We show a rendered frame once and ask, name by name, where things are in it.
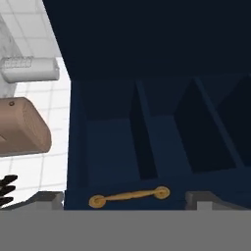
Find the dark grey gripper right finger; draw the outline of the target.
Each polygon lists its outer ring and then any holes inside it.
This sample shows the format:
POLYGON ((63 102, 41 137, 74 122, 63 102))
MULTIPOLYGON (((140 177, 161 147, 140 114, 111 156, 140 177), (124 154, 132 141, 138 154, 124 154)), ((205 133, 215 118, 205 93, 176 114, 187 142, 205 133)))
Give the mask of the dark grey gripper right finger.
POLYGON ((229 203, 217 197, 210 191, 187 191, 185 193, 186 210, 217 211, 244 210, 236 204, 229 203))

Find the dark blue cabinet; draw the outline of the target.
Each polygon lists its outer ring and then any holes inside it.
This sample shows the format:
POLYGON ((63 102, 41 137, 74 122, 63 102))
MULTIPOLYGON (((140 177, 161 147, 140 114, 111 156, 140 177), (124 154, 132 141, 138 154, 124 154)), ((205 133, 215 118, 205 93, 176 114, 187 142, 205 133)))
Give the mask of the dark blue cabinet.
POLYGON ((70 77, 251 72, 251 0, 43 0, 70 77))

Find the wooden knife block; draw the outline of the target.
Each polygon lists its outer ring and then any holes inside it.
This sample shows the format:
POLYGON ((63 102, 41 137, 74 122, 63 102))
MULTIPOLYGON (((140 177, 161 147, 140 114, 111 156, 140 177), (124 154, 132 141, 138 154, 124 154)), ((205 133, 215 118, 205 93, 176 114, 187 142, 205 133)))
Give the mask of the wooden knife block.
POLYGON ((47 153, 51 132, 25 97, 0 99, 0 157, 47 153))

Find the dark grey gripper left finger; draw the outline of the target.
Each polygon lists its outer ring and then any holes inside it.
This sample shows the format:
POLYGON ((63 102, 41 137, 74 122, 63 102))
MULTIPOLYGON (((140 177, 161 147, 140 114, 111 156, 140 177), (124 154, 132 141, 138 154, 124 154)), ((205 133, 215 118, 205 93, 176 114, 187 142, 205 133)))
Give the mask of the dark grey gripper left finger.
POLYGON ((17 203, 12 209, 24 210, 63 210, 62 191, 39 191, 24 202, 17 203))

